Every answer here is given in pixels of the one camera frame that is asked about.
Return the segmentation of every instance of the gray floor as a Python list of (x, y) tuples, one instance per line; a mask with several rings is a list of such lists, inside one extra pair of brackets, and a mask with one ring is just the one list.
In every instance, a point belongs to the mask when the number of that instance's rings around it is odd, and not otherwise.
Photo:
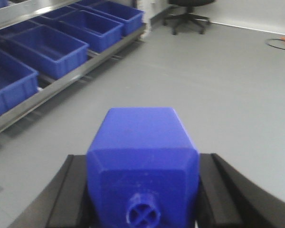
[(159, 27), (0, 134), (0, 228), (66, 158), (84, 154), (113, 106), (172, 106), (200, 152), (216, 152), (285, 201), (285, 51), (277, 35)]

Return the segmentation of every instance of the chair seat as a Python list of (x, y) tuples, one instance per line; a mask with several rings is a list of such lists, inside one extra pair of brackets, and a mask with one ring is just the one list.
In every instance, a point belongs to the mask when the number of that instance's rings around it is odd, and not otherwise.
[(210, 3), (213, 3), (215, 0), (169, 0), (168, 3), (171, 5), (178, 6), (203, 6)]

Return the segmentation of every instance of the white wall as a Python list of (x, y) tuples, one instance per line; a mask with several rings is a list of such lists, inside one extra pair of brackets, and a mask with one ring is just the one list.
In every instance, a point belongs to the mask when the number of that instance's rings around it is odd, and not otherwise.
[(285, 34), (285, 0), (217, 0), (195, 13), (214, 22)]
[(166, 0), (137, 0), (137, 8), (145, 12), (143, 21), (147, 24), (143, 37), (148, 35), (151, 30), (150, 18), (162, 12), (167, 7), (169, 7), (169, 4)]

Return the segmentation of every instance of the baseboard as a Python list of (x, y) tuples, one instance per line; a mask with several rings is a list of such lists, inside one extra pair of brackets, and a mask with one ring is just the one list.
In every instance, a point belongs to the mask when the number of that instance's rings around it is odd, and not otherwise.
[(238, 26), (238, 25), (231, 25), (231, 24), (220, 23), (220, 22), (216, 22), (216, 21), (211, 21), (211, 23), (217, 24), (217, 25), (225, 25), (225, 26), (235, 27), (235, 28), (239, 28), (239, 29), (249, 29), (249, 30), (258, 31), (258, 32), (273, 33), (273, 34), (285, 36), (285, 33), (281, 33), (281, 32), (274, 32), (274, 31), (262, 30), (262, 29), (257, 29), (257, 28), (249, 28), (249, 27), (243, 27), (243, 26)]
[(168, 6), (163, 11), (156, 14), (154, 17), (150, 18), (150, 25), (151, 28), (160, 20), (162, 20), (165, 16), (167, 16), (170, 12), (170, 10), (173, 8), (173, 6)]

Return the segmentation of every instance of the black cushion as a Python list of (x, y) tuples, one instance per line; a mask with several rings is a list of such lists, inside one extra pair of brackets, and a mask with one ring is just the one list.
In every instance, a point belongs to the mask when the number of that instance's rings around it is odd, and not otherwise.
[(243, 228), (244, 223), (211, 154), (200, 154), (196, 220), (200, 228)]
[(283, 201), (251, 182), (217, 154), (211, 156), (246, 228), (285, 228)]
[(213, 3), (215, 0), (168, 0), (169, 4), (179, 6), (203, 6)]
[(69, 155), (53, 180), (8, 228), (88, 228), (96, 216), (86, 188), (86, 156)]

